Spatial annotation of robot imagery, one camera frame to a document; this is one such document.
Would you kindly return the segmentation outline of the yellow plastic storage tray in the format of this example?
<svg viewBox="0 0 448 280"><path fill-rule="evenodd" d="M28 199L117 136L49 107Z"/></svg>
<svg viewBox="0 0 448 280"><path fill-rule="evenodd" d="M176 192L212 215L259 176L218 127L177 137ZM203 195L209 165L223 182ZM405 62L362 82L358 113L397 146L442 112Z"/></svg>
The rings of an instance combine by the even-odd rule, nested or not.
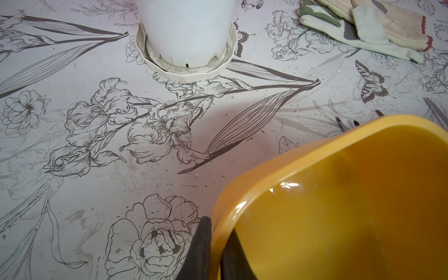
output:
<svg viewBox="0 0 448 280"><path fill-rule="evenodd" d="M212 280L232 233L259 280L445 280L448 133L391 115L241 174L213 210Z"/></svg>

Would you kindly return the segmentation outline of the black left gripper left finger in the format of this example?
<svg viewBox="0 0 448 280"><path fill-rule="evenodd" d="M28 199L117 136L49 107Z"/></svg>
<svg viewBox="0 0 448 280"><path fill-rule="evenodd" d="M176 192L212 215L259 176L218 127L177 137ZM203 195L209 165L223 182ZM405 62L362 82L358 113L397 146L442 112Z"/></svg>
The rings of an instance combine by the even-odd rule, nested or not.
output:
<svg viewBox="0 0 448 280"><path fill-rule="evenodd" d="M202 217L176 280L207 280L210 270L212 222Z"/></svg>

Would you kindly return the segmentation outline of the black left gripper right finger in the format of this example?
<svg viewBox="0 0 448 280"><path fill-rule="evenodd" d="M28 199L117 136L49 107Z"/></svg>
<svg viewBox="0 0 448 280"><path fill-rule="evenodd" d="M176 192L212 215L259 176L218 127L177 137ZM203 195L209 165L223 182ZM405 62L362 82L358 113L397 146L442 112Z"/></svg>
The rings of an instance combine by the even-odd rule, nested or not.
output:
<svg viewBox="0 0 448 280"><path fill-rule="evenodd" d="M222 280L257 280L247 261L235 229L227 240L222 253L220 278Z"/></svg>

